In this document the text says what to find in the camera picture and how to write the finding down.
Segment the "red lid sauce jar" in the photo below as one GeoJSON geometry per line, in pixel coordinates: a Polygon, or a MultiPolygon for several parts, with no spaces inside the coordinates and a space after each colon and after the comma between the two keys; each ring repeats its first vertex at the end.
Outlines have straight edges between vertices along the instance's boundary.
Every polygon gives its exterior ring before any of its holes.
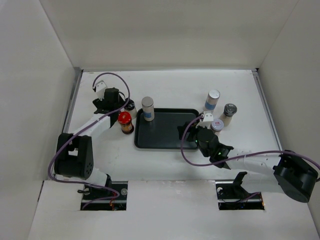
{"type": "Polygon", "coordinates": [[[121,126],[121,130],[124,134],[131,134],[134,131],[134,126],[132,124],[132,117],[130,113],[126,111],[120,112],[117,118],[118,123],[121,126]]]}

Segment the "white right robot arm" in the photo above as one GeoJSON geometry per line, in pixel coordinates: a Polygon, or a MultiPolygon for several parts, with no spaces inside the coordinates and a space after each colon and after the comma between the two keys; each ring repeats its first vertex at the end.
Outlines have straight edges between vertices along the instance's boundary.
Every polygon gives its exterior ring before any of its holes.
{"type": "Polygon", "coordinates": [[[180,143],[194,142],[205,158],[207,166],[238,170],[238,174],[226,187],[217,188],[218,196],[234,198],[238,203],[256,197],[260,192],[285,194],[289,198],[308,203],[319,174],[319,165],[313,160],[290,150],[241,152],[220,143],[211,129],[200,126],[194,119],[178,126],[180,143]]]}

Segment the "silver lid blue label shaker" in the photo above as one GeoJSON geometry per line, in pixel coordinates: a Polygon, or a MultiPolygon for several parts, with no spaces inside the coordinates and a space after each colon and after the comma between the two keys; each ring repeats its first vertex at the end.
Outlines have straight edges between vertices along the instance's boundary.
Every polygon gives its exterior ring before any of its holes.
{"type": "Polygon", "coordinates": [[[143,117],[146,121],[151,122],[155,118],[154,101],[150,96],[145,96],[141,100],[143,117]]]}

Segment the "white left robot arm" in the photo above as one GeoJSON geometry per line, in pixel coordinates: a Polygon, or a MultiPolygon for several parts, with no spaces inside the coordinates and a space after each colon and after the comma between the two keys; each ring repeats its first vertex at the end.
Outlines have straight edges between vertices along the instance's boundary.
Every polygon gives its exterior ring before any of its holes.
{"type": "Polygon", "coordinates": [[[57,156],[49,165],[51,178],[61,183],[84,183],[95,187],[100,199],[112,195],[111,177],[94,166],[93,143],[117,121],[125,100],[120,91],[106,88],[103,96],[93,101],[96,111],[92,118],[74,133],[62,133],[58,137],[57,156]]]}

